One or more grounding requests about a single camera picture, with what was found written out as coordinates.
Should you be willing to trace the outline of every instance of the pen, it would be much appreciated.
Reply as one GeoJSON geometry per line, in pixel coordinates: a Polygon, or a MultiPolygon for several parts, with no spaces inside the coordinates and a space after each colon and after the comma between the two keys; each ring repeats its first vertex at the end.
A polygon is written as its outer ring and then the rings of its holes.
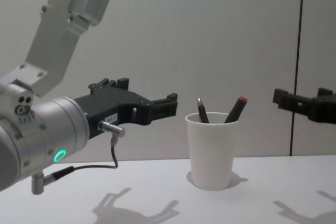
{"type": "Polygon", "coordinates": [[[198,112],[199,112],[199,119],[201,121],[201,123],[209,123],[209,119],[206,115],[206,111],[203,105],[203,102],[201,101],[200,98],[197,99],[197,105],[198,105],[198,112]]]}
{"type": "Polygon", "coordinates": [[[240,114],[243,111],[246,103],[247,99],[245,97],[239,97],[224,123],[232,123],[238,121],[240,114]]]}

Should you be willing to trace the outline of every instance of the black vertical line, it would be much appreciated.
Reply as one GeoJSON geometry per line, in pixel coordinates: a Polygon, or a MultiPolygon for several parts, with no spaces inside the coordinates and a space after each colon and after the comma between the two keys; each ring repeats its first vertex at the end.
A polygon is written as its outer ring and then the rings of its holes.
{"type": "MultiPolygon", "coordinates": [[[[298,44],[297,44],[297,51],[296,51],[294,94],[296,94],[297,85],[298,85],[298,70],[299,70],[299,56],[300,56],[300,42],[301,42],[301,24],[302,24],[302,8],[303,8],[303,0],[300,1],[299,34],[298,34],[298,44]]],[[[292,113],[292,126],[291,126],[291,132],[290,132],[289,156],[292,156],[292,151],[293,151],[294,120],[295,120],[295,113],[293,112],[292,113]]]]}

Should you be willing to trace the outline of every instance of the gray wall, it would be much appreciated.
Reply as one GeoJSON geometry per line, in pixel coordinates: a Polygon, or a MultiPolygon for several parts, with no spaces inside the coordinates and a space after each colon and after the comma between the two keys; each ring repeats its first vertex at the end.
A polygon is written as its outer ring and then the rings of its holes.
{"type": "MultiPolygon", "coordinates": [[[[25,58],[47,0],[0,0],[0,73],[25,58]]],[[[274,88],[293,90],[300,0],[111,0],[100,26],[77,46],[62,84],[44,99],[88,93],[102,78],[128,77],[150,99],[179,94],[175,118],[125,125],[119,159],[188,156],[184,117],[249,104],[237,156],[281,156],[290,149],[291,114],[272,104],[274,88]]],[[[109,136],[91,140],[66,161],[110,160],[109,136]]]]}
{"type": "MultiPolygon", "coordinates": [[[[303,0],[298,94],[313,97],[319,87],[336,91],[336,0],[303,0]]],[[[336,126],[296,115],[293,154],[336,154],[336,126]]]]}

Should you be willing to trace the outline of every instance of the silver cylindrical robot link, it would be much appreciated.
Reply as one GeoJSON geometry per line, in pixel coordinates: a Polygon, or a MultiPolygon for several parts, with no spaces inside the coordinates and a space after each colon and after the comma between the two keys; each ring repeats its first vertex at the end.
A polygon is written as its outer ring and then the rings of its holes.
{"type": "Polygon", "coordinates": [[[84,111],[67,97],[35,105],[16,122],[0,119],[0,191],[83,149],[89,135],[84,111]]]}

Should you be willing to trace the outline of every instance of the label sticker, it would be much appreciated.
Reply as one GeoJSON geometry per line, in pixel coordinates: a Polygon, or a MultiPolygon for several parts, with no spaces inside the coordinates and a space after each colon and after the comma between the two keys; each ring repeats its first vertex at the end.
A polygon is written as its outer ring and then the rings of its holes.
{"type": "Polygon", "coordinates": [[[108,122],[108,123],[115,123],[117,120],[118,120],[118,113],[105,118],[105,122],[108,122]]]}

